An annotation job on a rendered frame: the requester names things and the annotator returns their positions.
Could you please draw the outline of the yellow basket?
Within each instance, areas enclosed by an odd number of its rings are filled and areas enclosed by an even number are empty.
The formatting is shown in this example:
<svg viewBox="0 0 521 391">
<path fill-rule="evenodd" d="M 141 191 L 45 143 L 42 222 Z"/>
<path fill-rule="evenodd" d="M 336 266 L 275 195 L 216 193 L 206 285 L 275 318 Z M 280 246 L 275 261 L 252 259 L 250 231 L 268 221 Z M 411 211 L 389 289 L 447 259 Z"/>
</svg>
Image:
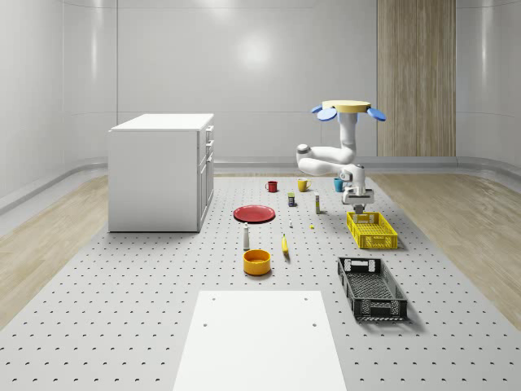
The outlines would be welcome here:
<svg viewBox="0 0 521 391">
<path fill-rule="evenodd" d="M 347 212 L 346 224 L 359 248 L 397 248 L 397 233 L 379 212 Z"/>
</svg>

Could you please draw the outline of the white board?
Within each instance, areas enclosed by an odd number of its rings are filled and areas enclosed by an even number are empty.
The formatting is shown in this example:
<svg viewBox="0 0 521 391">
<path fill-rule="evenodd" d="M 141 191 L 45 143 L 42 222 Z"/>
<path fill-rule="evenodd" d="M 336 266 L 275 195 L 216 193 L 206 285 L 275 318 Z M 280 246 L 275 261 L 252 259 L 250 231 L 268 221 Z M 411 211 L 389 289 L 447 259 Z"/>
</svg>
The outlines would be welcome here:
<svg viewBox="0 0 521 391">
<path fill-rule="evenodd" d="M 202 291 L 173 391 L 346 391 L 319 291 Z"/>
</svg>

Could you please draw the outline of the dark grey basket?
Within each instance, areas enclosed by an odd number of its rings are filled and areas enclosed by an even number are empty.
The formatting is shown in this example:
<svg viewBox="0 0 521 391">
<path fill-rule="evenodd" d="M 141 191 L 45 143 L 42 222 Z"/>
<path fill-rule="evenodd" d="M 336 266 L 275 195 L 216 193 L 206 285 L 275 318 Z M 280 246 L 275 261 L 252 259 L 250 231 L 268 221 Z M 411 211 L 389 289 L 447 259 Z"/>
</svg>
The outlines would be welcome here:
<svg viewBox="0 0 521 391">
<path fill-rule="evenodd" d="M 407 298 L 384 261 L 379 258 L 338 257 L 337 262 L 337 272 L 355 318 L 407 318 Z"/>
</svg>

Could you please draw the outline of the white cabinet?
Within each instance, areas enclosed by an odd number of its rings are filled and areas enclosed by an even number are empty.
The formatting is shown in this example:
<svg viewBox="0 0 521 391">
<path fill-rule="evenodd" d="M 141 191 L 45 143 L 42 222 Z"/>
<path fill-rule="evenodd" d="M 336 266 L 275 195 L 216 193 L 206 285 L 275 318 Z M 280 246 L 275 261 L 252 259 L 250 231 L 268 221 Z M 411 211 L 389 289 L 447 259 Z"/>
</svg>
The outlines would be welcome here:
<svg viewBox="0 0 521 391">
<path fill-rule="evenodd" d="M 213 118 L 143 114 L 109 130 L 110 231 L 200 231 L 213 195 Z"/>
</svg>

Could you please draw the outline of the red plate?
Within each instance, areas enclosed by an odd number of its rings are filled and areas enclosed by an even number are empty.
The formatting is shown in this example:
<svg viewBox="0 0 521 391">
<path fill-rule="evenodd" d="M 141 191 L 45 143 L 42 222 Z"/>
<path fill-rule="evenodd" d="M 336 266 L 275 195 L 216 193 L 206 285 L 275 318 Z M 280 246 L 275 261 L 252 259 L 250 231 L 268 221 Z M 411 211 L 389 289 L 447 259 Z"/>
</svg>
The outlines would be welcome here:
<svg viewBox="0 0 521 391">
<path fill-rule="evenodd" d="M 275 212 L 264 205 L 245 205 L 234 211 L 234 218 L 241 222 L 263 223 L 273 220 Z"/>
</svg>

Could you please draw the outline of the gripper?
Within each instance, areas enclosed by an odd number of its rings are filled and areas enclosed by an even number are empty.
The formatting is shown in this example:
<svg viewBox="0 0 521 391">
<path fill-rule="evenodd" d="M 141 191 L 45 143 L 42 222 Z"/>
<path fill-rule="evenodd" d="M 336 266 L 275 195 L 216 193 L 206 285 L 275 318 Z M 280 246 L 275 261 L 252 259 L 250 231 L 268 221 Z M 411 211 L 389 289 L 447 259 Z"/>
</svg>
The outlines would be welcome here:
<svg viewBox="0 0 521 391">
<path fill-rule="evenodd" d="M 367 204 L 374 203 L 374 191 L 366 189 L 363 194 L 358 195 L 354 188 L 346 187 L 342 195 L 342 202 L 351 205 L 355 214 L 362 214 Z"/>
</svg>

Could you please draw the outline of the yellow bowl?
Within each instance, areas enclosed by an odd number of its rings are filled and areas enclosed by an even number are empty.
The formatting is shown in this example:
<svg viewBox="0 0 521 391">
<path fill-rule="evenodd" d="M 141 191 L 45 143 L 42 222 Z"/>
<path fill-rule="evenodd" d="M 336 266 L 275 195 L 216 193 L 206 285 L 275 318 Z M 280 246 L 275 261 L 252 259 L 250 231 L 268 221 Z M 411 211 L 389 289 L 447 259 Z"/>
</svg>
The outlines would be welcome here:
<svg viewBox="0 0 521 391">
<path fill-rule="evenodd" d="M 262 249 L 250 249 L 243 254 L 243 270 L 249 275 L 264 275 L 271 270 L 270 254 Z"/>
</svg>

